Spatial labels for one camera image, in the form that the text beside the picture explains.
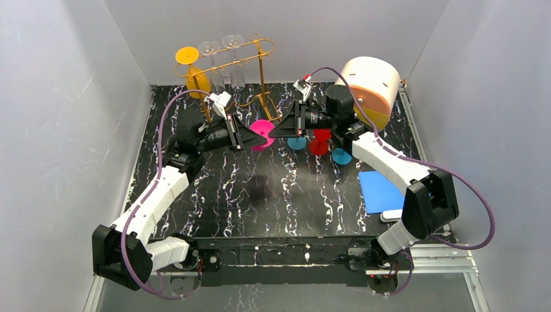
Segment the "magenta wine glass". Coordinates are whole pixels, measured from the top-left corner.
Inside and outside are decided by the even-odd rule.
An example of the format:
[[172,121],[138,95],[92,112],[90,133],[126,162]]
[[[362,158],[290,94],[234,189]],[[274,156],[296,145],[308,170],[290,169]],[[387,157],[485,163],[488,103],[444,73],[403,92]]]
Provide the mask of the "magenta wine glass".
[[265,144],[252,147],[252,151],[263,151],[274,143],[275,138],[269,137],[269,132],[273,128],[274,125],[269,120],[257,120],[251,124],[250,129],[267,140],[267,143]]

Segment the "red wine glass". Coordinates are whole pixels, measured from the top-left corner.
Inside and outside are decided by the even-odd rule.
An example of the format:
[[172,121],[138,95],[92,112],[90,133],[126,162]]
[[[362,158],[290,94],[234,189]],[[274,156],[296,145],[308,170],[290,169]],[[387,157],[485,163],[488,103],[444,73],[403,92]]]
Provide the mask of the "red wine glass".
[[309,143],[309,151],[317,156],[325,155],[329,151],[328,141],[331,138],[329,129],[315,129],[314,138]]

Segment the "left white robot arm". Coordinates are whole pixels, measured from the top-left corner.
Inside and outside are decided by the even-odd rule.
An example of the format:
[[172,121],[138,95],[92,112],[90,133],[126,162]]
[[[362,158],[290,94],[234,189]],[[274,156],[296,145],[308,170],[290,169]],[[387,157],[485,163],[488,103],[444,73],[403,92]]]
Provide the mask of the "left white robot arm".
[[151,273],[184,263],[196,250],[194,240],[173,234],[150,242],[150,236],[170,205],[193,184],[205,164],[206,151],[233,151],[268,143],[268,130],[254,130],[235,113],[216,116],[212,122],[201,113],[186,115],[161,147],[157,175],[132,204],[111,225],[99,225],[92,233],[94,274],[131,290],[146,287]]

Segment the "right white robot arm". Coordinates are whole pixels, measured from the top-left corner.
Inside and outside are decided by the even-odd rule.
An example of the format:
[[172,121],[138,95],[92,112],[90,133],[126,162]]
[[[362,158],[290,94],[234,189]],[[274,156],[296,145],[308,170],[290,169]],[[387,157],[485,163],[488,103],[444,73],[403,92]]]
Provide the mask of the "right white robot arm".
[[370,243],[371,262],[382,265],[401,250],[424,240],[459,216],[453,177],[407,161],[355,115],[354,97],[344,85],[330,86],[324,109],[312,100],[294,100],[290,111],[269,135],[300,137],[306,129],[328,129],[338,148],[367,163],[404,196],[402,215]]

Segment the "light blue wine glass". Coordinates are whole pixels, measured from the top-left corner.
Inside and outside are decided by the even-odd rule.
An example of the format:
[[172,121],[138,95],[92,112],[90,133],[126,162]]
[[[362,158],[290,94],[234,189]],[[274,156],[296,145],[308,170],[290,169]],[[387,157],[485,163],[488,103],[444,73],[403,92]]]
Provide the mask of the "light blue wine glass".
[[307,145],[307,139],[304,137],[288,138],[287,144],[293,150],[302,150]]

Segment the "teal blue wine glass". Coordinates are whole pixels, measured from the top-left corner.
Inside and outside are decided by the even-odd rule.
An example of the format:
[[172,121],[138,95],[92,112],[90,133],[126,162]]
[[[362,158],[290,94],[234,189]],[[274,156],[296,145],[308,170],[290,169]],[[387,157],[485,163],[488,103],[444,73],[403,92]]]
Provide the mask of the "teal blue wine glass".
[[342,148],[335,148],[331,154],[333,161],[339,165],[346,165],[352,161],[352,156]]

